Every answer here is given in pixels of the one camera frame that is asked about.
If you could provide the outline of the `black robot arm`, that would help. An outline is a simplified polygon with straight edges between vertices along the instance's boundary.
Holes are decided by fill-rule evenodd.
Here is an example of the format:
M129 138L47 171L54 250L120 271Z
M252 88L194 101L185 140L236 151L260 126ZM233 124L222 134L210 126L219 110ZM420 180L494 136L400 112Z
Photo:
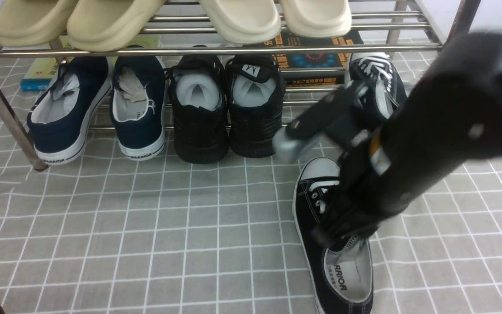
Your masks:
M273 139L277 157L293 161L331 138L345 151L323 214L311 236L325 248L369 236L468 160L502 158L502 32L459 34L392 115L353 144L368 118L363 82L329 92Z

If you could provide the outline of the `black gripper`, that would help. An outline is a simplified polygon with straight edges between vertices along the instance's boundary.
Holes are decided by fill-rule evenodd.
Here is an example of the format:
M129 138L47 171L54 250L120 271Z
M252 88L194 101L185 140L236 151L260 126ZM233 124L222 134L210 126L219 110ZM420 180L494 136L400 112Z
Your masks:
M298 181L299 202L309 207L305 234L320 245L366 238L390 216L370 151L375 129L384 120L373 119L361 105L360 97L368 90L359 81L339 87L273 137L275 155L283 161L298 159L323 136L343 149L337 162L311 161L313 177Z

